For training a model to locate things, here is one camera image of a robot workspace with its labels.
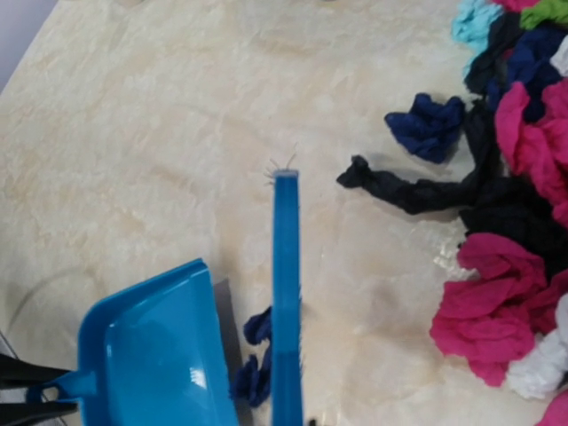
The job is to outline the blue hand brush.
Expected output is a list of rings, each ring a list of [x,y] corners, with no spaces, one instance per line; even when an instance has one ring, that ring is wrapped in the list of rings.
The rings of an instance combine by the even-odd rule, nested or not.
[[[299,171],[274,164],[272,217],[272,424],[303,425]]]

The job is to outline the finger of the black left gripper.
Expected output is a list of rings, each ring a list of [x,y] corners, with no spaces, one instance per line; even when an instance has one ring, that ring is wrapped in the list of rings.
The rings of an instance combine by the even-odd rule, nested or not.
[[[49,383],[69,373],[69,370],[27,363],[8,355],[0,355],[1,384]]]
[[[2,403],[1,425],[36,425],[75,413],[77,410],[78,405],[69,402]]]

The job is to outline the blue plastic dustpan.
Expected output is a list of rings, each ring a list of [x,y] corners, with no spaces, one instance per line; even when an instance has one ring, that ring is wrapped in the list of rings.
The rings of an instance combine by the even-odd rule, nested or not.
[[[196,259],[94,304],[56,388],[85,425],[235,425],[213,285]]]

